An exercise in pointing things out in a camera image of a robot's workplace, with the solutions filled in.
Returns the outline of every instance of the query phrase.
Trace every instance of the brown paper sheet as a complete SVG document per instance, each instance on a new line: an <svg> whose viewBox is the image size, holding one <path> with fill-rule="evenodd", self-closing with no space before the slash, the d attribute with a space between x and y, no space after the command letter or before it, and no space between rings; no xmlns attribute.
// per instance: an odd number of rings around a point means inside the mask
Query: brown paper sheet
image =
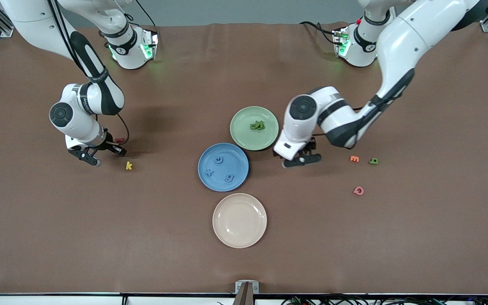
<svg viewBox="0 0 488 305"><path fill-rule="evenodd" d="M2 39L0 293L223 292L243 278L265 293L488 293L488 33L477 25L423 57L353 151L318 139L323 161L294 169L248 152L250 176L233 193L257 197L269 223L242 250L213 232L229 193L202 185L201 153L232 142L229 122L246 106L282 124L292 97L324 85L363 105L377 62L350 67L303 25L209 25L162 28L157 61L126 71L97 29L80 31L125 93L129 153L98 153L100 168L68 154L48 111L85 78L17 32ZM118 118L99 120L125 136Z"/></svg>

